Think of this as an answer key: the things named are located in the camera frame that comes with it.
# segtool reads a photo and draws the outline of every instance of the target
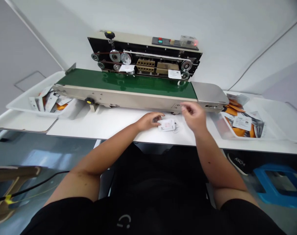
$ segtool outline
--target white table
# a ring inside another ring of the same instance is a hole
[[[259,95],[244,94],[251,97]],[[85,106],[74,120],[55,120],[38,117],[31,113],[9,110],[0,116],[0,129],[44,132],[47,135],[109,139],[126,126],[134,123],[152,110],[105,108],[99,106],[95,113]],[[135,142],[195,146],[192,131],[188,128],[181,114],[165,113],[165,118],[174,118],[179,124],[179,132],[160,132],[157,128],[140,133]],[[238,149],[249,151],[277,152],[297,154],[297,144],[288,140],[225,140],[222,139],[214,122],[208,115],[207,128],[221,149]]]

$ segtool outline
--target green conveyor belt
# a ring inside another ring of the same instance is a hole
[[[178,86],[177,83],[177,80],[85,69],[74,69],[57,82],[61,85],[197,99],[190,82],[183,86]]]

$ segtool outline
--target band sealer machine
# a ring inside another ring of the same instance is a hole
[[[208,112],[220,112],[229,104],[222,89],[214,84],[189,82],[202,53],[195,38],[162,39],[101,31],[89,37],[92,59],[102,72],[71,67],[53,89],[60,95],[96,104],[181,112],[180,102],[198,102]],[[122,65],[134,65],[122,72]],[[168,77],[169,70],[181,80]]]

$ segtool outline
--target hand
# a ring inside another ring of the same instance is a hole
[[[165,116],[163,113],[158,113],[158,112],[152,112],[152,113],[147,113],[143,117],[141,117],[137,122],[134,124],[137,126],[139,131],[146,131],[148,129],[151,129],[152,127],[158,127],[160,123],[158,122],[153,122],[154,120],[159,121],[162,119],[161,116]]]
[[[182,102],[180,105],[185,121],[194,134],[198,131],[207,130],[206,111],[198,103]]]

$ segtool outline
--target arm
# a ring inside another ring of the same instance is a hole
[[[96,201],[99,196],[100,176],[106,171],[141,132],[160,124],[163,113],[147,113],[137,122],[127,126],[85,156],[61,181],[47,204],[68,197],[87,197]]]
[[[198,156],[209,182],[214,188],[218,209],[228,200],[239,198],[258,206],[231,163],[224,157],[206,127],[206,112],[194,102],[183,102],[182,114],[195,135]]]

